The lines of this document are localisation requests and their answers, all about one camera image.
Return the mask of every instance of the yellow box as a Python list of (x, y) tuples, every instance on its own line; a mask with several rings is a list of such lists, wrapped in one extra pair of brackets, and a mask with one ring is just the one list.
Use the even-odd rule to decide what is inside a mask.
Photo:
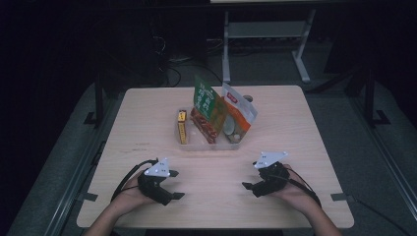
[(187, 144), (187, 133), (185, 131), (185, 121), (187, 120), (187, 110), (178, 111), (178, 133), (181, 145)]

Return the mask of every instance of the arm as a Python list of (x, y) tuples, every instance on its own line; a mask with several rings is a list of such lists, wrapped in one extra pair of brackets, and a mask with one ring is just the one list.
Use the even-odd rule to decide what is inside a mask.
[(141, 173), (142, 172), (136, 174), (126, 183), (124, 187), (125, 191), (121, 192), (113, 202), (104, 209), (86, 232), (86, 236), (110, 235), (120, 216), (142, 205), (153, 203), (153, 200), (144, 196), (139, 188), (129, 189), (138, 186), (137, 179)]
[[(289, 171), (289, 173), (291, 179), (304, 184), (296, 174), (292, 173), (292, 171)], [(322, 208), (296, 186), (287, 184), (282, 190), (272, 193), (272, 195), (281, 198), (292, 207), (303, 213), (309, 220), (317, 236), (341, 235), (340, 231), (336, 228), (330, 218), (328, 218)]]

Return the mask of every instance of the gray carpet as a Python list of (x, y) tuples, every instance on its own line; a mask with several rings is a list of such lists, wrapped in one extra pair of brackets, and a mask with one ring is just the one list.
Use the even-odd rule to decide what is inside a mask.
[[(304, 61), (312, 82), (304, 85), (292, 61), (292, 46), (283, 45), (272, 51), (263, 51), (248, 56), (231, 57), (231, 78), (233, 86), (246, 85), (298, 85), (302, 89), (312, 89), (326, 82), (331, 75), (323, 74), (331, 44), (309, 43), (304, 54)], [(172, 66), (181, 73), (178, 87), (193, 86), (194, 75), (198, 74), (220, 85), (214, 74), (221, 76), (221, 57), (211, 56), (206, 66), (193, 66), (198, 62), (187, 62)], [(178, 80), (174, 71), (168, 71), (171, 84)], [(368, 204), (372, 208), (401, 225), (410, 235), (417, 235), (416, 218), (411, 214), (403, 197), (389, 173), (381, 152), (376, 147), (373, 137), (367, 130), (361, 115), (356, 111), (352, 98), (347, 97), (342, 82), (321, 94), (307, 94), (319, 131), (328, 150), (328, 155), (345, 194)], [(50, 220), (66, 191), (66, 184), (73, 178), (73, 173), (81, 156), (89, 153), (89, 160), (94, 158), (97, 147), (90, 147), (91, 141), (105, 141), (109, 129), (117, 114), (123, 94), (118, 98), (105, 98), (106, 121), (98, 129), (84, 125), (87, 114), (93, 111), (93, 86), (86, 90), (73, 115), (67, 123), (54, 150), (51, 152), (42, 173), (38, 177), (24, 206), (17, 216), (9, 235), (43, 235), (50, 225)], [(409, 184), (416, 188), (417, 132), (395, 106), (390, 93), (380, 85), (376, 87), (376, 108), (382, 109), (391, 125), (375, 129), (384, 140), (387, 148), (395, 157), (401, 171)], [(93, 170), (81, 190), (85, 193)], [(403, 235), (392, 224), (371, 212), (359, 203), (349, 203), (355, 219), (355, 225), (343, 230), (343, 235)], [(80, 235), (83, 229), (76, 224), (81, 202), (74, 201), (68, 206), (68, 214), (62, 227), (61, 235)], [(145, 230), (116, 229), (120, 235), (144, 235)], [(284, 235), (312, 235), (311, 229), (284, 230)]]

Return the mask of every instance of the floor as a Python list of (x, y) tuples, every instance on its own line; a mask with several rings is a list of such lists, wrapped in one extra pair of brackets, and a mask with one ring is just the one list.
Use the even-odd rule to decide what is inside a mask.
[[(231, 85), (297, 85), (307, 91), (336, 76), (323, 73), (331, 42), (309, 42), (303, 60), (312, 81), (303, 84), (291, 57), (295, 45), (281, 41), (269, 48), (240, 49), (230, 58)], [(163, 87), (175, 84), (192, 87), (194, 75), (200, 75), (214, 86), (220, 85), (221, 53), (212, 53), (204, 64), (193, 59), (182, 62), (186, 57), (175, 55)], [(417, 131), (397, 108), (390, 92), (378, 83), (375, 109), (383, 110), (391, 124), (370, 128), (361, 114), (363, 95), (348, 97), (344, 93), (347, 83), (345, 80), (321, 93), (306, 92), (343, 192), (371, 208), (359, 201), (349, 202), (355, 225), (343, 229), (343, 235), (407, 235), (372, 209), (402, 227), (408, 235), (417, 235), (417, 217), (395, 178), (398, 172), (391, 168), (394, 162), (416, 191), (417, 173), (413, 169), (417, 164)], [(94, 111), (94, 84), (85, 91), (9, 235), (83, 234), (85, 229), (77, 226), (77, 215), (122, 101), (123, 92), (118, 96), (104, 96), (104, 120), (95, 127), (84, 124), (86, 116)], [(122, 228), (115, 231), (120, 235), (146, 232)], [(285, 229), (284, 235), (313, 235), (313, 231)]]

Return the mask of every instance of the clear plastic container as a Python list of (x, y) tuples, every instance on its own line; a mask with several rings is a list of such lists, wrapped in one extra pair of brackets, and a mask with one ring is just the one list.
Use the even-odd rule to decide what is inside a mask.
[[(185, 145), (181, 145), (180, 135), (178, 131), (178, 119), (177, 118), (178, 118), (178, 112), (180, 110), (187, 110), (187, 120), (185, 121), (187, 143)], [(175, 115), (174, 136), (180, 149), (197, 151), (197, 150), (235, 150), (239, 148), (240, 144), (230, 143), (223, 132), (220, 132), (219, 136), (215, 139), (216, 144), (209, 144), (205, 136), (200, 132), (199, 128), (197, 128), (194, 122), (190, 119), (191, 110), (192, 110), (192, 107), (178, 108), (176, 115)]]

